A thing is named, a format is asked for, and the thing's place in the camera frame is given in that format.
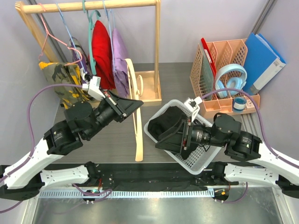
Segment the beige wooden hanger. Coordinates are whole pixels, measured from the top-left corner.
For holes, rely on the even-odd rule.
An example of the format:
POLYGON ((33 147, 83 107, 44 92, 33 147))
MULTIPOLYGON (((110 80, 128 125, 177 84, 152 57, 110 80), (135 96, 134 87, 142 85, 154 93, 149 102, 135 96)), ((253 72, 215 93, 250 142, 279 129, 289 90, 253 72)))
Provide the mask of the beige wooden hanger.
MULTIPOLYGON (((140 91, 137 87, 137 80, 135 75, 135 70, 133 67, 133 63, 131 59, 125 59, 127 63, 128 70, 128 82, 129 82, 129 90, 130 90, 130 98, 139 100, 140 91)), ((135 140, 136 140, 136 153, 135 153, 135 161, 141 162, 143 161, 143 137, 142 137, 142 119, 141 119, 141 109, 138 108, 132 114, 133 123, 134 123, 134 132, 135 132, 135 140)))

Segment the black trousers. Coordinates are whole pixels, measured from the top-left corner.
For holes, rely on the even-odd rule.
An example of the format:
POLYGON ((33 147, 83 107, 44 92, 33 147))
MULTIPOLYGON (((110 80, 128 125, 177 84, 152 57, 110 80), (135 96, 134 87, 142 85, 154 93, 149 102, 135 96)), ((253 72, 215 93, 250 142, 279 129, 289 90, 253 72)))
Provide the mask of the black trousers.
POLYGON ((180 108, 171 106, 163 114, 150 120, 147 130, 155 140, 159 141, 167 135, 165 132, 186 118, 187 115, 180 108))

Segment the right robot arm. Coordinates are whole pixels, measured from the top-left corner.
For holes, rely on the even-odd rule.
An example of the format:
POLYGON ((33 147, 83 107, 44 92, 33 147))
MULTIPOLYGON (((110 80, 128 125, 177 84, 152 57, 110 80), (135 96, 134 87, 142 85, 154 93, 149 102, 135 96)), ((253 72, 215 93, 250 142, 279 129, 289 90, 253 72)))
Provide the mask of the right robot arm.
POLYGON ((211 172, 215 184, 237 181, 267 183, 282 193, 299 197, 299 162, 266 144, 265 140, 241 130, 241 123, 233 117, 218 113, 211 127, 191 122, 187 117, 159 135, 156 148, 170 151, 187 159, 198 146, 224 147, 225 155, 240 162, 259 165, 243 168, 218 162, 211 172))

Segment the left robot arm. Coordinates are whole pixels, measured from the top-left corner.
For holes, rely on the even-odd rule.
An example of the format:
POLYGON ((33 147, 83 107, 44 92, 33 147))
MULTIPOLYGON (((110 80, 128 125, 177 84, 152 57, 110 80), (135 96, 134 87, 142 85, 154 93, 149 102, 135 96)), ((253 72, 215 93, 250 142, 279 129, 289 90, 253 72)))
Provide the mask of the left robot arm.
POLYGON ((83 146, 110 122, 122 122, 143 105, 141 100, 121 98, 105 93, 97 108, 88 102, 76 102, 65 110, 65 120, 56 123, 27 154, 11 166, 1 166, 0 176, 7 178, 0 188, 2 199, 24 201, 49 187, 66 184, 95 186, 100 180, 96 165, 89 161, 75 168, 45 170, 56 160, 83 146))

